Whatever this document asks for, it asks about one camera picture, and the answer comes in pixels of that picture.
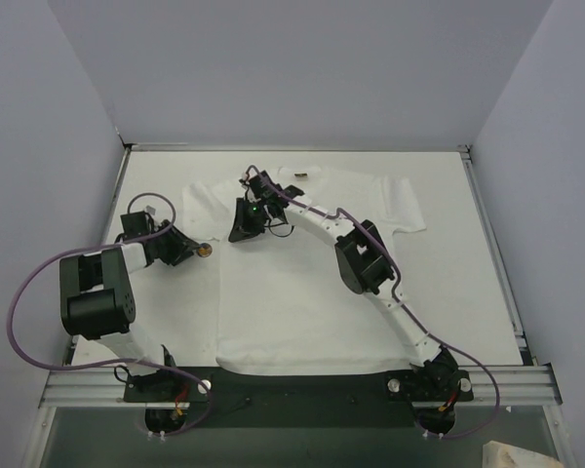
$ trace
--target gray wall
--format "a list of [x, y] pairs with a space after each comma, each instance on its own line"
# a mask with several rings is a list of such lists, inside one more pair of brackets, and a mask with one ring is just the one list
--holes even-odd
[[550, 0], [50, 0], [128, 142], [471, 143]]
[[556, 0], [474, 145], [527, 338], [585, 466], [585, 0]]
[[[119, 138], [44, 0], [0, 0], [0, 466], [19, 466], [46, 373], [5, 336], [11, 295], [36, 264], [96, 241], [121, 159]], [[57, 362], [56, 270], [19, 310], [30, 354]]]

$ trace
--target purple cable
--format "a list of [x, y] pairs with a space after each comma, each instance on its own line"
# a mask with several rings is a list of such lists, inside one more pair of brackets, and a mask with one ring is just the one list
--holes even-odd
[[[174, 224], [176, 222], [176, 207], [174, 206], [174, 204], [171, 202], [171, 200], [169, 200], [164, 195], [160, 195], [160, 194], [154, 193], [154, 192], [144, 192], [144, 193], [141, 193], [139, 195], [136, 195], [135, 198], [133, 198], [130, 201], [130, 203], [128, 204], [128, 213], [130, 212], [130, 209], [131, 209], [133, 203], [142, 197], [156, 197], [156, 198], [159, 198], [159, 199], [163, 200], [164, 202], [166, 202], [170, 206], [170, 208], [172, 209], [171, 222], [169, 225], [167, 225], [166, 227], [164, 227], [163, 229], [161, 229], [158, 232], [155, 232], [153, 234], [148, 234], [146, 236], [141, 236], [141, 237], [131, 239], [130, 241], [126, 241], [124, 244], [132, 244], [134, 242], [143, 242], [143, 241], [149, 241], [151, 239], [155, 239], [158, 236], [162, 236], [167, 231], [169, 231], [174, 226]], [[16, 352], [16, 354], [18, 356], [20, 356], [24, 361], [29, 363], [31, 366], [34, 366], [35, 368], [43, 369], [46, 371], [81, 371], [84, 369], [100, 368], [102, 366], [112, 366], [112, 365], [117, 365], [117, 364], [130, 364], [130, 363], [137, 362], [136, 359], [119, 359], [118, 358], [118, 359], [110, 359], [107, 361], [99, 361], [96, 363], [81, 364], [79, 366], [55, 366], [52, 364], [42, 363], [42, 362], [37, 361], [36, 359], [32, 358], [31, 356], [27, 355], [26, 352], [23, 349], [21, 349], [20, 345], [18, 344], [18, 341], [16, 340], [15, 333], [13, 330], [13, 321], [14, 321], [16, 308], [18, 306], [18, 302], [20, 301], [21, 295], [23, 294], [24, 290], [28, 287], [28, 285], [32, 282], [32, 280], [39, 273], [41, 273], [43, 270], [45, 270], [48, 266], [53, 264], [55, 261], [57, 261], [61, 258], [64, 258], [66, 256], [76, 255], [76, 254], [88, 254], [91, 252], [102, 251], [102, 250], [112, 249], [112, 248], [121, 247], [121, 246], [122, 246], [122, 244], [118, 243], [118, 244], [105, 244], [105, 245], [96, 246], [96, 247], [85, 247], [85, 248], [80, 248], [80, 249], [72, 249], [70, 251], [58, 253], [58, 254], [54, 255], [53, 257], [48, 258], [46, 261], [44, 261], [39, 266], [37, 266], [34, 270], [32, 270], [32, 272], [23, 280], [21, 285], [19, 285], [18, 289], [16, 290], [16, 293], [14, 294], [13, 299], [11, 300], [11, 305], [9, 305], [9, 313], [7, 314], [7, 337], [9, 338], [9, 344], [11, 344], [11, 347], [13, 348], [13, 350]], [[208, 395], [208, 407], [206, 408], [206, 410], [197, 419], [195, 419], [194, 421], [192, 421], [188, 424], [184, 424], [177, 431], [170, 432], [169, 434], [166, 434], [167, 436], [177, 435], [177, 434], [181, 434], [183, 432], [186, 432], [189, 429], [195, 427], [197, 424], [202, 422], [204, 419], [206, 419], [210, 415], [210, 413], [212, 411], [212, 406], [213, 406], [213, 394], [212, 394], [210, 388], [208, 388], [204, 383], [202, 383], [202, 380], [199, 377], [193, 375], [192, 373], [186, 372], [186, 371], [178, 369], [178, 368], [171, 368], [169, 366], [163, 366], [160, 364], [150, 363], [148, 361], [138, 361], [138, 363], [140, 365], [147, 366], [149, 368], [153, 368], [153, 369], [157, 369], [157, 370], [161, 370], [161, 371], [174, 372], [177, 375], [180, 375], [188, 380], [192, 380], [193, 382], [197, 383], [199, 386], [204, 388], [206, 390], [206, 394]]]
[[[364, 226], [362, 225], [362, 223], [359, 222], [355, 217], [353, 217], [346, 210], [344, 210], [342, 208], [336, 208], [335, 214], [324, 213], [321, 210], [317, 210], [314, 207], [310, 207], [308, 205], [305, 205], [303, 203], [300, 203], [300, 202], [296, 201], [294, 198], [289, 197], [282, 190], [279, 190], [271, 182], [271, 180], [269, 180], [268, 177], [262, 175], [262, 172], [256, 166], [254, 166], [254, 165], [249, 166], [247, 168], [247, 170], [245, 171], [245, 174], [247, 176], [249, 176], [249, 172], [250, 171], [255, 171], [257, 173], [257, 176], [259, 177], [259, 179], [262, 181], [262, 183], [265, 186], [267, 186], [269, 189], [271, 189], [273, 192], [275, 192], [275, 194], [278, 197], [280, 197], [282, 200], [287, 201], [288, 203], [291, 203], [291, 204], [293, 204], [293, 205], [295, 205], [297, 207], [303, 208], [304, 210], [308, 210], [309, 212], [312, 212], [312, 213], [314, 213], [316, 215], [323, 216], [325, 219], [338, 219], [342, 215], [346, 219], [350, 220], [353, 223], [353, 225], [356, 228], [358, 228], [360, 230], [360, 232], [362, 232], [362, 234], [364, 234], [367, 237], [367, 239], [369, 239], [369, 241], [372, 243], [372, 245], [379, 250], [379, 252], [386, 258], [386, 260], [388, 260], [388, 262], [390, 263], [390, 266], [395, 271], [395, 274], [397, 276], [397, 279], [395, 281], [394, 286], [392, 287], [391, 293], [392, 293], [392, 298], [397, 302], [397, 304], [408, 314], [408, 316], [416, 323], [416, 325], [425, 334], [427, 334], [431, 339], [436, 340], [438, 343], [440, 343], [442, 346], [446, 347], [450, 351], [453, 351], [453, 352], [455, 352], [457, 354], [460, 354], [463, 357], [465, 357], [466, 359], [472, 361], [473, 363], [475, 363], [475, 365], [477, 365], [477, 367], [481, 368], [481, 370], [487, 374], [487, 376], [489, 377], [489, 380], [491, 380], [492, 386], [494, 387], [494, 393], [496, 394], [496, 401], [495, 401], [494, 409], [492, 411], [491, 416], [488, 419], [486, 419], [484, 422], [482, 422], [481, 424], [479, 424], [479, 425], [477, 425], [477, 426], [475, 426], [475, 427], [473, 427], [471, 429], [468, 429], [466, 431], [463, 431], [463, 432], [460, 432], [460, 433], [457, 433], [457, 434], [454, 434], [454, 435], [443, 435], [442, 436], [442, 439], [447, 439], [447, 440], [461, 439], [463, 437], [466, 437], [466, 436], [469, 436], [471, 434], [474, 434], [475, 432], [477, 432], [477, 431], [483, 429], [484, 427], [490, 425], [494, 421], [494, 419], [498, 416], [498, 414], [500, 413], [500, 389], [498, 388], [498, 382], [496, 382], [496, 379], [494, 378], [494, 376], [491, 373], [491, 371], [486, 367], [486, 365], [484, 365], [477, 358], [475, 358], [474, 356], [466, 353], [465, 351], [462, 351], [461, 349], [458, 349], [458, 348], [456, 348], [456, 347], [448, 344], [443, 339], [439, 339], [437, 336], [435, 336], [434, 334], [432, 334], [422, 324], [422, 322], [420, 322], [420, 320], [418, 319], [418, 317], [415, 316], [415, 314], [411, 311], [411, 309], [409, 307], [407, 307], [397, 297], [396, 291], [397, 291], [397, 288], [401, 284], [401, 281], [402, 281], [401, 270], [399, 269], [399, 266], [397, 265], [397, 262], [394, 260], [394, 258], [392, 258], [392, 255], [381, 245], [381, 243], [379, 241], [377, 241], [374, 237], [372, 237], [372, 235], [369, 233], [369, 231], [364, 228]], [[434, 434], [432, 432], [428, 432], [428, 434], [434, 435], [436, 437], [440, 437], [439, 434]]]

